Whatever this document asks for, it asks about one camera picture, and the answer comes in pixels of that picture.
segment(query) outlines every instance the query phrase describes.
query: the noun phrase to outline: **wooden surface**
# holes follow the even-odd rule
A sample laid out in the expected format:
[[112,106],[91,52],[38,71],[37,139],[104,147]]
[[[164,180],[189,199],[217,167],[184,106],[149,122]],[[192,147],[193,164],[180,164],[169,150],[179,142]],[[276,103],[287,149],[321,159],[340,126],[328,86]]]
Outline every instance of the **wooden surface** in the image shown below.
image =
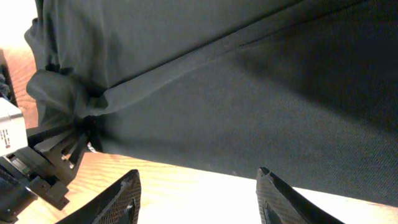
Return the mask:
[[[37,126],[37,109],[25,87],[35,65],[23,34],[36,16],[34,2],[3,1],[0,8],[0,21],[5,22],[0,49],[27,128],[32,128]],[[85,154],[76,179],[68,186],[67,198],[71,202],[62,211],[38,199],[19,215],[18,223],[54,223],[89,202],[130,169],[138,169],[141,176],[140,224],[260,223],[255,180],[107,154]],[[395,207],[296,190],[346,223],[398,223]]]

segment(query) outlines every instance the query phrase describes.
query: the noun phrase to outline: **wooden floor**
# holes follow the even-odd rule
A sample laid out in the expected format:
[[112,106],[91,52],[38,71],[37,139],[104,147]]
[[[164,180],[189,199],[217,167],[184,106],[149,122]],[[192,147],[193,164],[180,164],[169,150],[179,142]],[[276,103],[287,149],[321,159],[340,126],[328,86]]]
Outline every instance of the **wooden floor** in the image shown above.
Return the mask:
[[[34,1],[4,1],[0,8],[0,21],[6,21],[0,49],[26,126],[32,128],[37,126],[37,109],[25,88],[35,64],[23,34],[36,16]],[[58,211],[38,199],[19,215],[18,223],[54,223],[89,202],[130,169],[138,169],[141,176],[141,224],[260,223],[255,180],[107,154],[84,156],[76,179],[68,186],[67,198],[71,202],[64,210]],[[346,223],[398,223],[395,207],[296,190]]]

